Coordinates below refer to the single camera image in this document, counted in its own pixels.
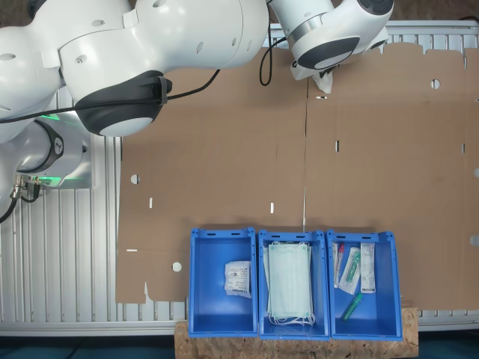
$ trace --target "cardboard sheet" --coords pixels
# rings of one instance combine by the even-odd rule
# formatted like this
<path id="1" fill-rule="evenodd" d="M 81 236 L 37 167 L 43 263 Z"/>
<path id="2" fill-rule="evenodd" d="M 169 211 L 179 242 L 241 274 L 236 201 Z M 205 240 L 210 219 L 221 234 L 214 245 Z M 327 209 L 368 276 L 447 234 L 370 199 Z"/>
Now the cardboard sheet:
<path id="1" fill-rule="evenodd" d="M 154 301 L 183 301 L 191 228 L 302 230 L 305 190 L 307 230 L 394 232 L 416 306 L 478 309 L 479 51 L 465 69 L 459 52 L 388 45 L 337 68 L 327 99 L 274 54 L 269 87 L 261 53 L 124 139 L 116 301 L 144 303 L 145 283 Z M 211 75 L 167 77 L 180 93 Z"/>
<path id="2" fill-rule="evenodd" d="M 117 302 L 144 303 L 145 283 L 154 301 L 184 301 L 193 227 L 302 230 L 308 84 L 293 79 L 292 55 L 277 50 L 273 80 L 261 86 L 262 55 L 221 71 L 206 91 L 170 101 L 147 130 L 124 139 Z M 212 74 L 166 77 L 173 94 L 199 88 Z"/>
<path id="3" fill-rule="evenodd" d="M 423 310 L 479 307 L 478 59 L 394 44 L 338 69 L 328 99 L 309 91 L 308 229 L 394 232 L 401 295 Z"/>

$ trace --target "blue plastic bin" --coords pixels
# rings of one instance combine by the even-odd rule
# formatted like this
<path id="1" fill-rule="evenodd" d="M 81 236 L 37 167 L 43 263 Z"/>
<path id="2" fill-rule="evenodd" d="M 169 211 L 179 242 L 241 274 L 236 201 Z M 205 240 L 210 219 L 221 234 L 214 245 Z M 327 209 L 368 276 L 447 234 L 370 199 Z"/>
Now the blue plastic bin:
<path id="1" fill-rule="evenodd" d="M 394 234 L 391 232 L 351 234 L 326 233 L 329 261 L 329 307 L 331 308 L 331 334 L 333 339 L 348 340 L 396 340 L 403 339 L 401 317 L 399 275 Z M 351 294 L 334 286 L 332 243 L 338 247 L 344 243 L 344 256 L 341 262 L 340 279 L 350 255 L 350 248 L 361 248 L 361 243 L 374 243 L 374 274 L 376 293 L 363 294 L 361 303 L 347 321 L 341 317 L 353 299 Z M 356 293 L 361 292 L 361 279 Z"/>
<path id="2" fill-rule="evenodd" d="M 291 340 L 329 340 L 329 304 L 326 274 L 326 240 L 323 232 L 271 233 L 261 230 L 259 238 L 260 267 L 260 338 Z M 263 246 L 273 242 L 308 242 L 311 245 L 311 288 L 316 321 L 310 325 L 274 325 L 269 321 L 268 286 L 263 264 Z"/>
<path id="3" fill-rule="evenodd" d="M 244 230 L 193 229 L 190 249 L 190 337 L 257 337 L 256 238 Z M 251 261 L 251 299 L 226 295 L 225 266 Z"/>

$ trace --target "surgical mask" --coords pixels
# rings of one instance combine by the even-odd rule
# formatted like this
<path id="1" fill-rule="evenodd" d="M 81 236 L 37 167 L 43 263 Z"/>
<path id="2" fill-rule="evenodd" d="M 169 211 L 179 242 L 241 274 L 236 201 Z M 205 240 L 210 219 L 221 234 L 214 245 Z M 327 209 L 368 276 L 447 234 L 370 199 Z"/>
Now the surgical mask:
<path id="1" fill-rule="evenodd" d="M 306 243 L 274 242 L 263 257 L 271 323 L 312 325 L 311 247 Z"/>

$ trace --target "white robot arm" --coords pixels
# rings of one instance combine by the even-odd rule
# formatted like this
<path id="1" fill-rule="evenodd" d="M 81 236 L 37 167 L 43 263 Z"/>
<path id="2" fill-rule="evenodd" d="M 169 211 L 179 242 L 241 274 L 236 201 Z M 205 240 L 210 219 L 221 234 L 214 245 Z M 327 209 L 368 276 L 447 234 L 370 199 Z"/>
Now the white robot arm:
<path id="1" fill-rule="evenodd" d="M 296 59 L 293 75 L 303 79 L 322 77 L 385 40 L 393 1 L 344 0 L 335 9 L 330 0 L 268 3 Z M 28 116 L 50 104 L 61 76 L 86 129 L 131 135 L 167 103 L 169 71 L 248 63 L 263 45 L 268 21 L 265 0 L 138 0 L 134 10 L 127 0 L 47 0 L 30 25 L 1 28 L 0 201 L 13 188 L 15 172 L 35 176 L 52 162 L 52 136 Z M 64 175 L 81 157 L 81 146 L 58 135 L 65 150 L 79 151 L 53 157 L 62 162 L 55 171 Z"/>

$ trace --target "black cable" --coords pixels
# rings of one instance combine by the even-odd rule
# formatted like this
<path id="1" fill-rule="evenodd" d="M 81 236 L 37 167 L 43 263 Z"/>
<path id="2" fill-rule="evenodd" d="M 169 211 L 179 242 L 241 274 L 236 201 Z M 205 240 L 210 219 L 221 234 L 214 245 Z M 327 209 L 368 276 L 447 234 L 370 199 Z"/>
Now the black cable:
<path id="1" fill-rule="evenodd" d="M 207 88 L 208 86 L 211 85 L 211 83 L 217 77 L 218 73 L 219 73 L 219 70 L 217 70 L 215 72 L 215 74 L 213 75 L 211 80 L 209 80 L 205 84 L 205 86 L 202 86 L 200 88 L 197 88 L 196 90 L 192 90 L 192 91 L 189 91 L 189 92 L 180 93 L 179 95 L 170 96 L 170 97 L 168 97 L 168 100 L 179 99 L 181 97 L 189 96 L 189 95 L 192 95 L 194 93 L 198 93 L 198 92 L 204 90 L 205 88 Z M 99 107 L 107 107 L 107 106 L 119 106 L 119 105 L 142 105 L 142 104 L 149 105 L 152 102 L 159 105 L 159 103 L 158 103 L 159 100 L 158 99 L 132 99 L 132 100 L 128 100 L 128 101 L 100 102 L 100 103 L 96 103 L 96 104 L 93 104 L 93 105 L 73 106 L 73 107 L 62 108 L 62 109 L 53 110 L 53 111 L 37 112 L 36 114 L 27 114 L 26 116 L 0 120 L 0 122 L 1 123 L 13 123 L 13 122 L 19 122 L 19 121 L 23 121 L 23 120 L 28 120 L 28 119 L 34 118 L 34 117 L 48 116 L 48 115 L 51 115 L 51 114 L 62 114 L 64 112 L 70 112 L 70 111 L 80 111 L 80 110 L 88 110 L 90 108 L 99 108 Z"/>
<path id="2" fill-rule="evenodd" d="M 264 53 L 263 55 L 263 58 L 261 59 L 261 65 L 260 65 L 260 82 L 263 86 L 267 86 L 269 85 L 269 83 L 271 82 L 271 78 L 272 78 L 272 48 L 275 47 L 276 45 L 278 45 L 279 43 L 282 43 L 286 41 L 286 37 L 283 37 L 281 39 L 279 39 L 278 41 L 276 41 L 275 43 L 273 43 L 268 49 L 267 51 Z M 266 56 L 268 55 L 268 52 L 269 52 L 269 79 L 268 79 L 268 82 L 265 84 L 263 83 L 263 79 L 262 79 L 262 73 L 263 73 L 263 63 L 264 63 L 264 59 L 266 58 Z"/>
<path id="3" fill-rule="evenodd" d="M 33 117 L 48 116 L 50 114 L 62 114 L 64 112 L 88 110 L 90 108 L 98 108 L 98 107 L 106 107 L 106 106 L 151 104 L 152 102 L 158 102 L 158 100 L 157 99 L 132 99 L 132 100 L 129 100 L 129 101 L 100 102 L 100 103 L 97 103 L 97 104 L 94 104 L 94 105 L 73 106 L 73 107 L 69 107 L 69 108 L 61 108 L 61 109 L 58 109 L 58 110 L 37 112 L 36 114 L 27 114 L 26 116 L 0 120 L 0 122 L 1 123 L 12 123 L 12 122 L 28 120 L 29 118 L 33 118 Z"/>
<path id="4" fill-rule="evenodd" d="M 185 93 L 180 93 L 179 95 L 169 96 L 169 97 L 168 97 L 168 101 L 169 101 L 170 99 L 179 99 L 179 98 L 181 98 L 181 97 L 189 96 L 189 95 L 192 95 L 192 94 L 194 94 L 194 93 L 198 93 L 198 92 L 204 90 L 205 88 L 207 88 L 208 86 L 210 86 L 210 85 L 213 83 L 213 81 L 215 81 L 215 78 L 216 78 L 217 75 L 219 74 L 219 71 L 220 71 L 220 70 L 217 70 L 217 71 L 215 72 L 215 74 L 213 75 L 213 77 L 212 77 L 204 86 L 201 86 L 200 88 L 197 88 L 196 90 L 188 91 L 188 92 L 185 92 Z"/>
<path id="5" fill-rule="evenodd" d="M 269 12 L 269 7 L 268 7 L 268 17 L 269 17 L 269 21 L 268 21 L 268 41 L 269 41 L 269 48 L 268 50 L 266 51 L 266 53 L 264 54 L 265 56 L 263 56 L 263 60 L 261 60 L 261 65 L 260 65 L 260 83 L 263 85 L 263 86 L 267 86 L 269 85 L 269 83 L 271 82 L 271 78 L 272 78 L 272 51 L 271 51 L 271 13 Z M 264 63 L 264 58 L 266 57 L 266 54 L 268 53 L 268 51 L 270 51 L 269 53 L 269 78 L 268 78 L 268 82 L 264 83 L 263 82 L 263 63 Z"/>
<path id="6" fill-rule="evenodd" d="M 33 198 L 29 200 L 28 198 L 22 196 L 22 200 L 23 202 L 26 202 L 26 203 L 33 203 L 39 198 L 39 196 L 40 196 L 40 185 L 35 183 L 33 185 Z"/>
<path id="7" fill-rule="evenodd" d="M 32 198 L 31 200 L 29 200 L 28 198 L 25 198 L 22 196 L 22 201 L 23 202 L 26 202 L 26 203 L 33 203 L 37 200 L 38 198 Z"/>
<path id="8" fill-rule="evenodd" d="M 272 48 L 278 45 L 279 43 L 282 43 L 283 41 L 286 41 L 286 37 L 283 37 L 276 41 L 275 43 L 271 44 L 271 13 L 269 12 L 269 7 L 268 7 L 268 15 L 269 15 L 269 24 L 268 24 L 268 41 L 269 41 L 269 48 L 267 51 L 264 53 L 263 58 L 261 59 L 261 64 L 260 64 L 260 83 L 263 86 L 268 86 L 269 83 L 271 82 L 272 79 Z M 268 82 L 263 82 L 263 65 L 264 65 L 264 59 L 268 55 L 269 52 L 269 78 Z"/>
<path id="9" fill-rule="evenodd" d="M 8 207 L 6 213 L 0 218 L 0 224 L 5 222 L 8 217 L 12 214 L 13 210 L 15 209 L 16 206 L 16 200 L 12 198 L 12 203 L 10 204 L 10 207 Z"/>

